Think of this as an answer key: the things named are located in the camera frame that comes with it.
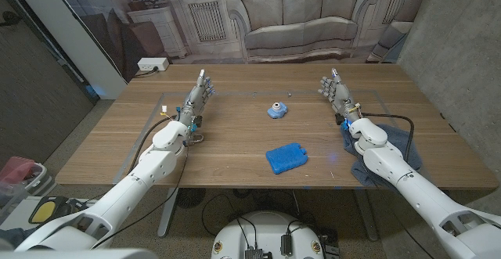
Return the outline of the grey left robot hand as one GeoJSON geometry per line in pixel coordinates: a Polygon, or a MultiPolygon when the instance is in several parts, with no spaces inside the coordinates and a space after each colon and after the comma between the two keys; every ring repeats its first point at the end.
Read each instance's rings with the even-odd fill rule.
{"type": "Polygon", "coordinates": [[[202,69],[193,89],[185,97],[178,115],[178,122],[189,127],[193,120],[203,113],[205,104],[213,93],[214,85],[211,83],[211,79],[206,76],[205,69],[202,69]]]}

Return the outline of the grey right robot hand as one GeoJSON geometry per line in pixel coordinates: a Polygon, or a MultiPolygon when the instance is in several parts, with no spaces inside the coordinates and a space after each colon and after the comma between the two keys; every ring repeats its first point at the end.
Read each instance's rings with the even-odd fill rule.
{"type": "Polygon", "coordinates": [[[320,81],[318,93],[327,98],[334,111],[337,125],[344,122],[351,124],[362,118],[360,105],[353,99],[348,87],[341,80],[335,68],[331,70],[331,77],[323,77],[320,81]]]}

